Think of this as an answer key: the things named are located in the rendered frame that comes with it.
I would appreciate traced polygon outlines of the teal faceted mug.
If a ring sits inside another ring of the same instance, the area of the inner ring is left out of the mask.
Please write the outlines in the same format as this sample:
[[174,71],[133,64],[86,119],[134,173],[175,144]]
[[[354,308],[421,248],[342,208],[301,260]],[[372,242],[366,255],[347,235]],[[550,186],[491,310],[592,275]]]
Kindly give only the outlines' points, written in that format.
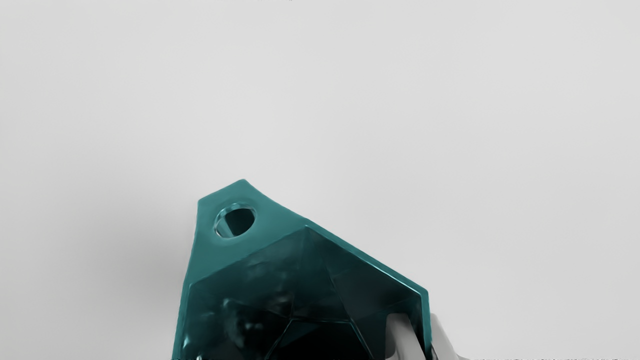
[[407,315],[434,360],[429,292],[242,179],[199,199],[173,360],[386,360]]

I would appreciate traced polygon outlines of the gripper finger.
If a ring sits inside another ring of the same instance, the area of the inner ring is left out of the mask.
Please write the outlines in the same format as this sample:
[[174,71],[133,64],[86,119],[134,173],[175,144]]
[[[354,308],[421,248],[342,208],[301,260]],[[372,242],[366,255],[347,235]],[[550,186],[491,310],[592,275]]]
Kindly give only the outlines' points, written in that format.
[[430,314],[432,341],[422,348],[409,316],[389,314],[386,319],[385,360],[468,360],[455,351],[438,316]]

